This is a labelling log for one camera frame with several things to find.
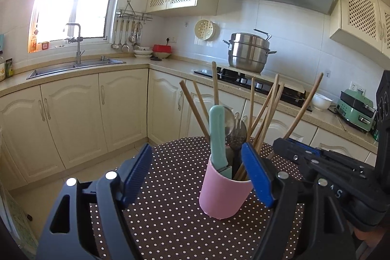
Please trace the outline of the light blue utensil handle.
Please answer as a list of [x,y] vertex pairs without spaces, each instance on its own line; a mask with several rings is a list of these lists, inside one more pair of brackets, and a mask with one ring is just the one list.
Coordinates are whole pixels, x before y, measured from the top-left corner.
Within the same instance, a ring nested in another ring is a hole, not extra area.
[[234,128],[234,116],[223,105],[214,105],[209,113],[211,163],[222,176],[232,179],[232,167],[225,151],[225,138]]

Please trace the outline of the pink utensil cup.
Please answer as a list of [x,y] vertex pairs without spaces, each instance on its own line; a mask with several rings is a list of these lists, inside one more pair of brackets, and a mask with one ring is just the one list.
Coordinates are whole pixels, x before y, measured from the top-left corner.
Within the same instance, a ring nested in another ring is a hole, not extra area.
[[239,211],[252,190],[250,180],[236,181],[226,178],[217,172],[209,158],[200,190],[199,205],[208,216],[223,220]]

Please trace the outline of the long wooden chopstick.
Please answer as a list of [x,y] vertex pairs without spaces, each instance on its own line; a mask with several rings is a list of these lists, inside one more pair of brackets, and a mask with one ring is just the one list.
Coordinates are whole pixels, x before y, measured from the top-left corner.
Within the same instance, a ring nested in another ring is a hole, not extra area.
[[214,90],[214,104],[219,105],[217,64],[214,61],[212,62],[212,79],[213,79],[213,90]]

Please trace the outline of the cream lower kitchen cabinets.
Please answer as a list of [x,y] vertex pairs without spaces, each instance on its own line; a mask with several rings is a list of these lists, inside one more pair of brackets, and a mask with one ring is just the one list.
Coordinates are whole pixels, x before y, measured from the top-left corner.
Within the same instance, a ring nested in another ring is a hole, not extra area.
[[[44,182],[101,162],[142,141],[165,143],[201,133],[183,92],[214,103],[209,78],[183,61],[89,67],[1,82],[1,181],[9,190]],[[246,88],[219,83],[219,102],[242,115]]]

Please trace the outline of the steel kitchen sink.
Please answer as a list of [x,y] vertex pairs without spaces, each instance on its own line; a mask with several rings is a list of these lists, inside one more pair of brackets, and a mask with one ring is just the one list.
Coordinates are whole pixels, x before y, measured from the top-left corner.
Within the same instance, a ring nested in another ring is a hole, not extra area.
[[82,61],[80,63],[76,63],[76,62],[61,63],[57,65],[50,65],[47,67],[35,69],[31,72],[31,74],[27,77],[27,79],[29,80],[37,77],[53,75],[56,73],[66,72],[66,71],[71,71],[76,69],[100,67],[106,65],[120,65],[120,64],[125,64],[125,62],[119,59],[111,59],[105,56],[101,56],[100,59],[91,59],[91,60]]

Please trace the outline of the white bowl on counter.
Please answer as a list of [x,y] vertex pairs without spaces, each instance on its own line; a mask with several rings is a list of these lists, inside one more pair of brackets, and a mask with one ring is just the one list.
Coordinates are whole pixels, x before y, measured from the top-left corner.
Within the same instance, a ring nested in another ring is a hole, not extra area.
[[311,101],[312,106],[319,110],[319,111],[325,111],[329,109],[329,107],[332,104],[332,99],[327,98],[326,96],[323,96],[322,94],[315,93],[312,101]]

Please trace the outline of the black gas stove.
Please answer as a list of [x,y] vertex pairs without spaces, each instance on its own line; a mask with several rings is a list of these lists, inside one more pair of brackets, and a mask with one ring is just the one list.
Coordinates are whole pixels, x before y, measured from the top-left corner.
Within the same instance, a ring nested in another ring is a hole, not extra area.
[[[251,89],[251,77],[242,72],[217,67],[217,79],[229,83],[231,85],[246,88],[249,90]],[[257,78],[254,80],[254,91],[267,95],[270,92],[272,85],[272,81],[270,82],[265,79]],[[285,87],[283,88],[281,101],[287,102],[288,104],[297,107],[302,107],[305,102],[305,95],[306,91],[299,92],[298,90],[288,88],[287,85],[285,85]]]

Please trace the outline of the green electric grill appliance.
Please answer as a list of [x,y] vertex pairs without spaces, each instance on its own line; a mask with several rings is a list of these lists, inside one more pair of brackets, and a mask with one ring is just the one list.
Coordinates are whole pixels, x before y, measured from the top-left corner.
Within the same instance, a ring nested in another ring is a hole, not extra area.
[[372,128],[376,110],[373,108],[373,102],[359,88],[341,91],[336,112],[349,125],[367,133]]

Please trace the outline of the brown polka dot tablecloth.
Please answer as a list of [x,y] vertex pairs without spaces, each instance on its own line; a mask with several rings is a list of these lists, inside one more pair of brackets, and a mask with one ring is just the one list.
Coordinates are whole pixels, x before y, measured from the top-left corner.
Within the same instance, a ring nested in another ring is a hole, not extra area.
[[210,146],[182,138],[153,149],[139,196],[123,216],[143,259],[250,259],[272,212],[252,192],[226,220],[204,214],[198,198]]

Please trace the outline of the steel steamer pot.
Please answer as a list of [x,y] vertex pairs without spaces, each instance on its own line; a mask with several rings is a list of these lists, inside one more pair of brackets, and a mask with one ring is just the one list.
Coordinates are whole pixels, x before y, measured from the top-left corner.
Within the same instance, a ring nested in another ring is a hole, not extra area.
[[266,37],[237,32],[231,34],[229,41],[223,40],[223,42],[228,46],[229,66],[261,74],[268,56],[277,53],[277,51],[270,50],[271,34],[258,29],[254,30]]

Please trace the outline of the cream round strainer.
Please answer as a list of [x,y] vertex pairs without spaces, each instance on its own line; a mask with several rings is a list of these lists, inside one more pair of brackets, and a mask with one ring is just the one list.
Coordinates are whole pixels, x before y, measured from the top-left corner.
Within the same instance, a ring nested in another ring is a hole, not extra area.
[[199,20],[194,27],[196,38],[202,41],[209,41],[212,39],[216,31],[217,25],[208,19]]

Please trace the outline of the red bowl on counter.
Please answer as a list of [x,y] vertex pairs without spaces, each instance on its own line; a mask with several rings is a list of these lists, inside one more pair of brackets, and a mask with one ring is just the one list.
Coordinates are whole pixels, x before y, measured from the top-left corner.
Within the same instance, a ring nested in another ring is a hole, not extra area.
[[153,55],[159,59],[166,59],[171,55],[172,48],[168,45],[158,45],[153,46]]

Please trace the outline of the stacked white plates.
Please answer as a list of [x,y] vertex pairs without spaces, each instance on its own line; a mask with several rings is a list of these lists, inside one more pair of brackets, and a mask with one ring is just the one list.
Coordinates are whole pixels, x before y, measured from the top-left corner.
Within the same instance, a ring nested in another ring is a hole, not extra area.
[[153,51],[150,47],[139,47],[133,50],[134,56],[140,59],[149,59],[153,56]]

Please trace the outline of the chrome sink faucet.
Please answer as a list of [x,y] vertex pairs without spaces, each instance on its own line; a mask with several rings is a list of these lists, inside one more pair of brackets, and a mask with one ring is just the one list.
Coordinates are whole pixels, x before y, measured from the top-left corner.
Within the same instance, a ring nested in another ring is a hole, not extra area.
[[77,43],[77,52],[76,52],[76,58],[75,63],[76,65],[81,64],[81,56],[84,54],[84,51],[81,50],[81,42],[83,41],[83,38],[81,37],[81,25],[76,22],[68,22],[66,24],[67,26],[77,26],[78,28],[78,36],[73,40],[73,42]]

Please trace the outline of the hanging steel ladles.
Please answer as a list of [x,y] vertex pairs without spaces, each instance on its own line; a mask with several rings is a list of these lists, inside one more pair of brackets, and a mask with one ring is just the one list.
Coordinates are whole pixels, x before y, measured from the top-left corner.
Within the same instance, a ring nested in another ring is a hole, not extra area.
[[111,48],[122,53],[130,53],[141,46],[143,26],[153,17],[146,12],[134,10],[127,0],[124,9],[116,9],[111,39]]

